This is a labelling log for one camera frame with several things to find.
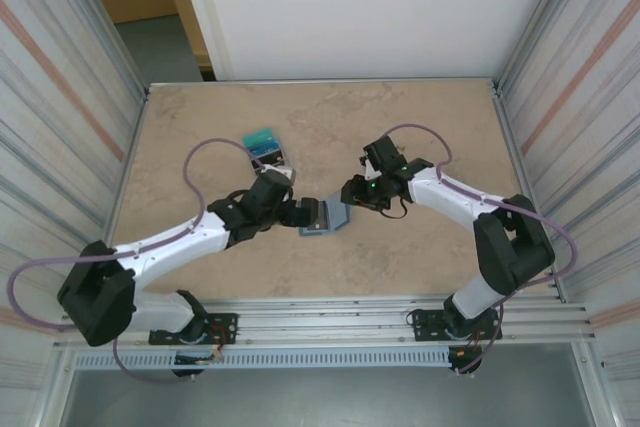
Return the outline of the teal credit card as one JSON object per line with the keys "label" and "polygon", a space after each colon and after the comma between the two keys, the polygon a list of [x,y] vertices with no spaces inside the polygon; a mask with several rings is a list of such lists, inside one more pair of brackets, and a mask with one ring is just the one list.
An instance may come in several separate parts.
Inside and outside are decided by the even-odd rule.
{"label": "teal credit card", "polygon": [[273,130],[271,128],[259,129],[250,132],[242,137],[243,145],[247,149],[254,149],[260,145],[272,142],[274,139]]}

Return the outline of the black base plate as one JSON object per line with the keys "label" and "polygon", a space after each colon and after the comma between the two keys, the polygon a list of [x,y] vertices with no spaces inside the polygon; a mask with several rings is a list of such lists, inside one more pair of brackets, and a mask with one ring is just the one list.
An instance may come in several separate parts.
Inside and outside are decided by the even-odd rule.
{"label": "black base plate", "polygon": [[406,318],[418,342],[469,341],[472,338],[484,341],[494,334],[500,340],[503,334],[498,320],[495,309],[488,309],[474,319],[466,319],[453,311],[415,309]]}
{"label": "black base plate", "polygon": [[235,313],[197,315],[179,332],[151,331],[148,343],[160,346],[232,345],[238,333],[238,320],[239,316]]}

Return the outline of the blue card holder wallet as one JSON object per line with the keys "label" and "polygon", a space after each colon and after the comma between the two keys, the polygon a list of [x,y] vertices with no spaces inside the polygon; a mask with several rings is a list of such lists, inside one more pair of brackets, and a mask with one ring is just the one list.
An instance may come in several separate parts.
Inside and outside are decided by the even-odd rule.
{"label": "blue card holder wallet", "polygon": [[329,228],[326,232],[320,234],[312,234],[308,228],[300,228],[299,235],[301,237],[330,235],[350,222],[350,206],[341,201],[341,193],[336,191],[329,197],[322,199],[327,201]]}

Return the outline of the wide aluminium extrusion rail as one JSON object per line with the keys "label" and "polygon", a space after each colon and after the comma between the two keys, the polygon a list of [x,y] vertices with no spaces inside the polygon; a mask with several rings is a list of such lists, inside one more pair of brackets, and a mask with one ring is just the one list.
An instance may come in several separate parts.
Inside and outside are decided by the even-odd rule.
{"label": "wide aluminium extrusion rail", "polygon": [[[236,346],[357,347],[412,344],[406,320],[415,309],[439,309],[442,296],[360,296],[209,301],[214,313],[239,315]],[[520,294],[505,304],[504,344],[593,342],[586,308],[552,294]]]}

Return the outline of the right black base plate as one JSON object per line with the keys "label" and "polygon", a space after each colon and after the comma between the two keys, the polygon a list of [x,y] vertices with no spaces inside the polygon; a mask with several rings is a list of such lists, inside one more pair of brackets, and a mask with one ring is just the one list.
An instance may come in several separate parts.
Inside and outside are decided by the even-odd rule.
{"label": "right black base plate", "polygon": [[484,341],[494,334],[500,340],[503,334],[498,320],[495,309],[488,309],[474,319],[466,319],[453,311],[415,309],[406,318],[418,342],[469,341],[472,338]]}

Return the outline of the thin aluminium table rail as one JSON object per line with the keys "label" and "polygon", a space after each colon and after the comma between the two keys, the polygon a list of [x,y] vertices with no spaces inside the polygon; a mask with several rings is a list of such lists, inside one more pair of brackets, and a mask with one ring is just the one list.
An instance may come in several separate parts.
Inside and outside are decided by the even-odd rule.
{"label": "thin aluminium table rail", "polygon": [[494,85],[490,77],[409,77],[409,78],[345,78],[345,79],[284,79],[284,80],[248,80],[213,82],[153,82],[149,90],[160,87],[197,87],[197,86],[256,86],[256,85],[328,85],[355,83],[398,83],[398,82],[482,82]]}

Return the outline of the blue credit card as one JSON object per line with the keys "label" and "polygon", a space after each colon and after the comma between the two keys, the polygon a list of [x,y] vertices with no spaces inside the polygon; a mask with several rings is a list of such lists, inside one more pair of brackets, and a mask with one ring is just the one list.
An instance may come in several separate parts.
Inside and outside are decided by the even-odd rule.
{"label": "blue credit card", "polygon": [[267,144],[260,145],[260,146],[258,146],[257,148],[254,148],[254,149],[248,149],[248,150],[249,150],[249,151],[250,151],[250,152],[251,152],[255,157],[256,157],[256,156],[264,155],[264,154],[269,153],[269,152],[278,151],[278,150],[280,150],[280,151],[282,152],[282,150],[281,150],[281,145],[280,145],[279,141],[278,141],[278,140],[276,140],[276,139],[273,139],[273,141],[272,141],[272,142],[269,142],[269,143],[267,143]]}

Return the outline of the black credit card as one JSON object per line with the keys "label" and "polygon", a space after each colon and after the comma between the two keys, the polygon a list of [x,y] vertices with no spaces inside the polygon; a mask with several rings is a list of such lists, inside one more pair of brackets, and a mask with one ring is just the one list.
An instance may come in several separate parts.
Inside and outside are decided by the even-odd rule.
{"label": "black credit card", "polygon": [[266,153],[261,156],[256,156],[257,160],[252,161],[252,166],[255,171],[259,172],[263,166],[270,165],[273,167],[280,167],[285,164],[285,158],[280,150]]}

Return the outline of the stack of teal cards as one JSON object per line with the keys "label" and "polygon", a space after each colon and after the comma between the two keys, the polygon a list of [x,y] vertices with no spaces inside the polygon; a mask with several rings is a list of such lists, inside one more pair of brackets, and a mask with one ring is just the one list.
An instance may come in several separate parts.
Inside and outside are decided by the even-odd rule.
{"label": "stack of teal cards", "polygon": [[[282,146],[282,143],[281,143],[281,141],[280,141],[279,137],[274,133],[274,131],[273,131],[273,134],[274,134],[274,139],[278,140],[278,141],[279,141],[279,143],[280,143],[280,145],[281,145],[282,155],[283,155],[283,157],[285,158],[285,164],[284,164],[284,165],[289,165],[289,166],[293,167],[293,166],[292,166],[292,164],[291,164],[291,162],[290,162],[290,160],[288,159],[288,156],[287,156],[287,155],[286,155],[286,153],[285,153],[285,150],[284,150],[284,148],[283,148],[283,146]],[[262,171],[262,169],[261,169],[259,172],[257,172],[257,171],[255,171],[255,170],[254,170],[254,173],[255,173],[256,175],[258,175],[261,171]]]}

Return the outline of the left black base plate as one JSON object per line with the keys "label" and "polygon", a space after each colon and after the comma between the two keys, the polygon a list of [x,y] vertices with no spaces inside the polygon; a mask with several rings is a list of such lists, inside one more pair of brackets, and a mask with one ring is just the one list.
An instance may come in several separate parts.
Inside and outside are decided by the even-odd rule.
{"label": "left black base plate", "polygon": [[232,345],[238,333],[238,320],[239,316],[235,313],[197,315],[179,332],[151,331],[148,343],[160,346]]}

